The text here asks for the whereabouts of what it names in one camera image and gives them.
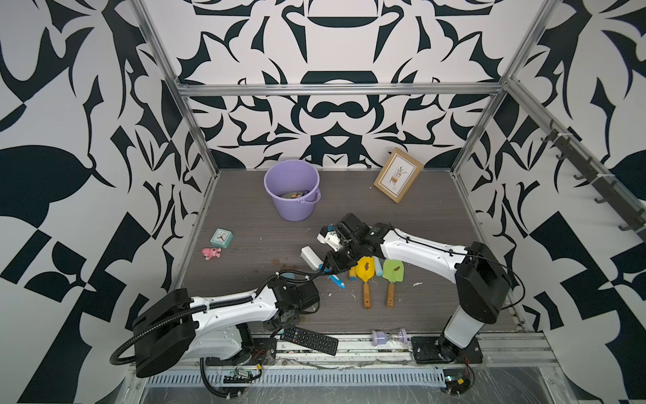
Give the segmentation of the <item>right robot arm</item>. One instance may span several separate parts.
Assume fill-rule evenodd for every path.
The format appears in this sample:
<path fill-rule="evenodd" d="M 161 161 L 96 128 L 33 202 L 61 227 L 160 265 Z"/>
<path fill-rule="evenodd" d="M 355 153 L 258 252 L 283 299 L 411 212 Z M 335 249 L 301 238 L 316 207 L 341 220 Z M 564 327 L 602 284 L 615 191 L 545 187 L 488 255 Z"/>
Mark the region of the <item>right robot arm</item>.
<path fill-rule="evenodd" d="M 439 336 L 412 338 L 414 360 L 419 365 L 481 363 L 476 337 L 508 308 L 505 300 L 512 288 L 510 269 L 500 264 L 486 245 L 433 242 L 390 223 L 370 227 L 353 214 L 322 227 L 317 239 L 331 247 L 323 264 L 329 274 L 347 272 L 360 259 L 377 257 L 412 264 L 454 284 L 459 298 L 456 311 Z"/>

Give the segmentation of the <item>white blue cleaning brush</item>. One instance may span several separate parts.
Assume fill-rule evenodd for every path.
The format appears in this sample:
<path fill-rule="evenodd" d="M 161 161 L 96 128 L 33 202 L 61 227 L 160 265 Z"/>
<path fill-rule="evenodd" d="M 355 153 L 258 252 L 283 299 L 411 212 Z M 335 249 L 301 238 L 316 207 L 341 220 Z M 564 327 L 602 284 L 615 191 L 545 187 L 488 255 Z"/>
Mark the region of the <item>white blue cleaning brush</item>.
<path fill-rule="evenodd" d="M 323 261 L 311 247 L 303 247 L 300 251 L 300 256 L 312 270 L 319 272 L 322 271 Z M 346 285 L 338 278 L 337 275 L 330 274 L 329 277 L 338 287 L 343 290 L 346 289 Z"/>

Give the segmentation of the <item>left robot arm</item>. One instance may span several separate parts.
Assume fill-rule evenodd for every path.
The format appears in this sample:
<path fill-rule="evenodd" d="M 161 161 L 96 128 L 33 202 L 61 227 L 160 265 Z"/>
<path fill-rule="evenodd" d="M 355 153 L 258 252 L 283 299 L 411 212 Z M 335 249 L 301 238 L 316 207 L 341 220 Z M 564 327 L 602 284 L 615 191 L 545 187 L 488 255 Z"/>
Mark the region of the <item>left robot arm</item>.
<path fill-rule="evenodd" d="M 319 273 L 287 270 L 271 275 L 255 290 L 228 296 L 169 292 L 131 323 L 133 335 L 109 357 L 111 365 L 135 364 L 146 378 L 182 360 L 236 359 L 253 347 L 250 324 L 272 335 L 299 324 L 320 304 Z"/>

